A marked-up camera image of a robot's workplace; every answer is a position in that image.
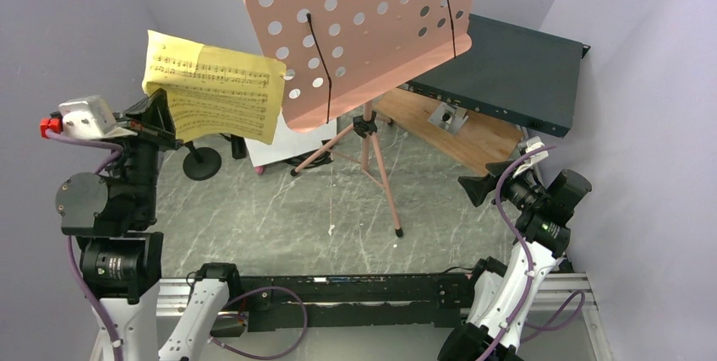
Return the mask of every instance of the sheet music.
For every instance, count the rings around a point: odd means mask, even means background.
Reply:
[[[147,95],[167,92],[177,138],[229,133],[271,144],[282,108],[286,65],[149,31]]]

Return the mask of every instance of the wooden board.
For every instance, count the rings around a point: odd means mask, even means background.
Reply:
[[[514,124],[477,112],[468,112],[468,121],[458,133],[449,134],[428,122],[440,104],[427,96],[394,89],[381,97],[375,110],[480,176],[486,174],[485,164],[507,161],[523,137]]]

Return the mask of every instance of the black elastic cord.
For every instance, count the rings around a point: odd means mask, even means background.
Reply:
[[[316,51],[319,52],[319,59],[321,60],[321,64],[324,65],[324,71],[326,71],[326,77],[329,80],[329,103],[328,108],[326,109],[326,124],[328,124],[331,121],[331,75],[329,75],[329,68],[326,67],[326,61],[324,61],[324,54],[321,53],[321,48],[319,47],[319,39],[316,38],[316,33],[314,33],[314,23],[312,23],[311,21],[311,13],[306,14],[306,21],[309,22],[309,30],[311,30],[311,36],[314,37]]]
[[[448,3],[448,15],[451,18],[451,33],[453,35],[453,58],[457,57],[456,54],[456,26],[453,24],[453,10],[451,10],[451,0],[446,0]]]

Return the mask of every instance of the marble tile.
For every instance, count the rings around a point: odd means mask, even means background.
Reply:
[[[313,275],[436,272],[489,255],[507,259],[512,238],[497,209],[474,208],[457,182],[469,170],[398,126],[381,124],[380,143],[403,238],[383,191],[341,157],[296,178],[284,163],[257,175],[249,160],[232,159],[223,138],[209,136],[196,144],[217,149],[222,169],[195,182],[182,172],[187,151],[167,154],[152,228],[165,233],[163,275],[185,276],[212,261],[233,262],[245,275]],[[358,157],[360,138],[349,135],[337,150]]]

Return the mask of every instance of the music stand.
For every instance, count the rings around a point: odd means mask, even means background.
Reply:
[[[356,131],[364,138],[360,164],[367,174],[369,146],[374,147],[382,182],[371,178],[386,191],[401,237],[372,101],[466,52],[471,47],[467,31],[472,1],[244,0],[264,55],[287,64],[282,111],[289,128],[307,132],[364,105],[363,116],[354,118],[292,175]]]

